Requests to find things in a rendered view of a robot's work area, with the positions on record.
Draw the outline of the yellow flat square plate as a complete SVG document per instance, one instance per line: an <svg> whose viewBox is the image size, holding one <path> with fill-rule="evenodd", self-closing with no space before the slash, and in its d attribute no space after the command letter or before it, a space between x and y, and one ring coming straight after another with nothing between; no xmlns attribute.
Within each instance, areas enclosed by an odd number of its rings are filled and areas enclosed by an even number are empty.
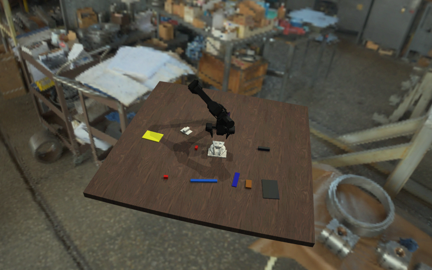
<svg viewBox="0 0 432 270"><path fill-rule="evenodd" d="M151 140L151 141L155 141L155 142L159 142L162 139L162 137L163 137L163 134L147 130L142 138L147 139L147 140Z"/></svg>

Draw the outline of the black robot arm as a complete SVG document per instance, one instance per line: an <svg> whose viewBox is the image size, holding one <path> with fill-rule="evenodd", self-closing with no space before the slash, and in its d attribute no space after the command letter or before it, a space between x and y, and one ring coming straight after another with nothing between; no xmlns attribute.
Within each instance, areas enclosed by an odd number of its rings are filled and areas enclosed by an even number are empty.
<svg viewBox="0 0 432 270"><path fill-rule="evenodd" d="M226 108L219 104L218 102L213 101L203 90L202 84L198 80L192 81L188 85L188 90L192 92L192 94L198 94L206 104L208 104L209 112L219 121L222 122L223 125L216 125L216 134L224 135L228 133L228 129L234 126L234 121L227 115L228 112ZM224 110L223 110L224 109ZM225 128L226 127L226 128Z"/></svg>

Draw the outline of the small orange block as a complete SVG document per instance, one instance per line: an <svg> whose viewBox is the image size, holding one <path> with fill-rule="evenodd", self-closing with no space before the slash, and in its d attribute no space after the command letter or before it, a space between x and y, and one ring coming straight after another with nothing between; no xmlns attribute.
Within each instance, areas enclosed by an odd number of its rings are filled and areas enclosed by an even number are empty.
<svg viewBox="0 0 432 270"><path fill-rule="evenodd" d="M247 180L247 179L246 179L246 182L245 182L245 188L246 188L246 189L251 189L251 180Z"/></svg>

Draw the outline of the blue flat plate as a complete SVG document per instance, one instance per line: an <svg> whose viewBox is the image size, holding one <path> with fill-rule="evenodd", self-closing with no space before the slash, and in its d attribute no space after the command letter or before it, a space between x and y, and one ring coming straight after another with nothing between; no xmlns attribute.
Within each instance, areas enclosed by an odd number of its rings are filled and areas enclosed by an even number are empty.
<svg viewBox="0 0 432 270"><path fill-rule="evenodd" d="M233 179L232 187L237 187L239 176L240 176L240 173L236 172L234 179Z"/></svg>

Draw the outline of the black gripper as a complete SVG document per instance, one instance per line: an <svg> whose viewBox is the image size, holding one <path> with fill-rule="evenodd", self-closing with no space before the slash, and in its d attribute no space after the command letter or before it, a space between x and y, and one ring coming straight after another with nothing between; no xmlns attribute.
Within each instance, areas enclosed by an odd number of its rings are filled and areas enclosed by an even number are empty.
<svg viewBox="0 0 432 270"><path fill-rule="evenodd" d="M218 125L223 125L222 122L219 122L217 120L216 124ZM212 126L212 123L206 123L206 131L210 132L211 137L213 137L213 129L216 129L216 126ZM226 135L226 139L228 138L229 135L234 134L235 133L235 126L233 126L232 128L228 129L228 133Z"/></svg>

